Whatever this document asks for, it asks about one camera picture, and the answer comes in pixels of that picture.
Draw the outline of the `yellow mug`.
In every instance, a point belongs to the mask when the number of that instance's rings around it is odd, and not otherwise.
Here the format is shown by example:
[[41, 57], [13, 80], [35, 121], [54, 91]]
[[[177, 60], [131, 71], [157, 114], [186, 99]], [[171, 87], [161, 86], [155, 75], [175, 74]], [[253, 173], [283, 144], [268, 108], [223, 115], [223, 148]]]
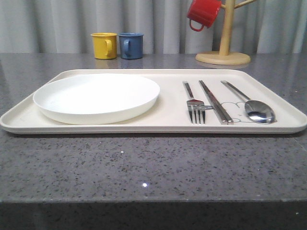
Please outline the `yellow mug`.
[[117, 57], [116, 33], [92, 33], [91, 37], [96, 59], [115, 59]]

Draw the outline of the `silver metal fork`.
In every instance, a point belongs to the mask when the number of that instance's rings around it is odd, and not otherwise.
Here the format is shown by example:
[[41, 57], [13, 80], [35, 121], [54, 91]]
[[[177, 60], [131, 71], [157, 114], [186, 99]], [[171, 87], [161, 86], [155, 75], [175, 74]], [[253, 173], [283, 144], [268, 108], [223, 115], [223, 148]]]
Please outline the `silver metal fork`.
[[192, 90], [187, 81], [183, 81], [183, 85], [189, 97], [189, 100], [187, 100], [187, 108], [191, 123], [204, 125], [206, 117], [204, 102], [194, 98]]

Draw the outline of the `silver metal spoon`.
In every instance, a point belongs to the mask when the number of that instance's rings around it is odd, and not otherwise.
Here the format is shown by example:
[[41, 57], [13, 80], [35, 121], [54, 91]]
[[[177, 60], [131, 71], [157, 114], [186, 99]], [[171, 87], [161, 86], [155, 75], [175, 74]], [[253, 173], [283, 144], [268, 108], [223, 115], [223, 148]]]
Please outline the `silver metal spoon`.
[[258, 124], [272, 124], [276, 122], [274, 110], [266, 103], [250, 99], [241, 90], [228, 81], [222, 80], [221, 83], [246, 100], [244, 109], [250, 120]]

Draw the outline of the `cream rabbit serving tray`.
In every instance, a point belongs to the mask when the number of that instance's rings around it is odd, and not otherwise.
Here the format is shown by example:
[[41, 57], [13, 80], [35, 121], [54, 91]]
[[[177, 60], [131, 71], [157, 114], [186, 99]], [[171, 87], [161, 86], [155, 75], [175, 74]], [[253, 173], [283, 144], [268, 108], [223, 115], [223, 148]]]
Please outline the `cream rabbit serving tray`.
[[[0, 119], [4, 130], [15, 134], [72, 134], [72, 133], [248, 133], [285, 134], [302, 131], [307, 126], [304, 113], [276, 95], [245, 72], [231, 69], [75, 69], [60, 73], [48, 83], [81, 74], [131, 74], [153, 80], [160, 87], [155, 104], [134, 118], [99, 125], [66, 124], [45, 116], [29, 95]], [[190, 121], [187, 81], [196, 99], [209, 104], [202, 88], [205, 84], [231, 116], [232, 122], [221, 122], [217, 113], [206, 111], [205, 124]], [[258, 124], [247, 116], [245, 101], [225, 87], [228, 81], [253, 100], [270, 106], [276, 115], [272, 124]]]

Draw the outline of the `grey window curtain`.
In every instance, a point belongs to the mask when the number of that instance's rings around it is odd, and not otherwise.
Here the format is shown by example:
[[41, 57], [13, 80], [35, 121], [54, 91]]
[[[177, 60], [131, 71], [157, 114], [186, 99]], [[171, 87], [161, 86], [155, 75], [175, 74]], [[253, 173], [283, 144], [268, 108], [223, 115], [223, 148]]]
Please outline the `grey window curtain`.
[[[210, 28], [190, 29], [189, 0], [3, 0], [2, 53], [92, 53], [92, 33], [144, 35], [146, 54], [217, 50], [220, 11]], [[305, 53], [307, 3], [258, 0], [235, 10], [231, 50], [246, 54]]]

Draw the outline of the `red mug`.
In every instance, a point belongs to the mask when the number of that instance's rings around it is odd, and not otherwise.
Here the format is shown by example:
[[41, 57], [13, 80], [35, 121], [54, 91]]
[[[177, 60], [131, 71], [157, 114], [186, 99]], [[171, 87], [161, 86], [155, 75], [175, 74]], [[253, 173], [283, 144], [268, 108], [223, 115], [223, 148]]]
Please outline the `red mug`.
[[[190, 28], [196, 32], [200, 32], [204, 27], [210, 28], [221, 7], [221, 0], [193, 0], [187, 13]], [[201, 24], [201, 28], [194, 28], [192, 21]]]

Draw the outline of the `white round plate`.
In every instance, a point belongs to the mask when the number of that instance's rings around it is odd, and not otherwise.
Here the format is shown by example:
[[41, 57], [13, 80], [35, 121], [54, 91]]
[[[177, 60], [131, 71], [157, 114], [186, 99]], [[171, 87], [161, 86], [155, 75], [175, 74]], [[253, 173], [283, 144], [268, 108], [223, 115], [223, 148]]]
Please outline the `white round plate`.
[[131, 74], [81, 74], [48, 83], [33, 101], [48, 118], [66, 124], [99, 125], [128, 120], [148, 111], [159, 85]]

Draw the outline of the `blue mug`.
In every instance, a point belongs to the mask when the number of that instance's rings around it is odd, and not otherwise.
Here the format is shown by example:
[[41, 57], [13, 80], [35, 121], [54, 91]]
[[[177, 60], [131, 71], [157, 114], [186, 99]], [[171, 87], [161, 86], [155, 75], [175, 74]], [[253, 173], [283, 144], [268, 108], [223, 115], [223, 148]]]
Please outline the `blue mug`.
[[143, 34], [120, 33], [120, 56], [123, 59], [140, 59], [143, 57]]

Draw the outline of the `wooden mug tree stand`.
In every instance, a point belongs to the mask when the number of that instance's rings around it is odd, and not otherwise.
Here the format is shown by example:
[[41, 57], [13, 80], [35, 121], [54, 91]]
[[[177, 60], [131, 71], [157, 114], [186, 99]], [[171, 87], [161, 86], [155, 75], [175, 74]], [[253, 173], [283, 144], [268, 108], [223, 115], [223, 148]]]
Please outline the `wooden mug tree stand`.
[[231, 52], [230, 43], [235, 9], [252, 2], [255, 2], [255, 0], [244, 0], [238, 4], [236, 4], [235, 0], [226, 0], [225, 4], [221, 5], [225, 13], [219, 50], [198, 53], [195, 56], [197, 61], [214, 65], [244, 65], [251, 61], [250, 56], [247, 54]]

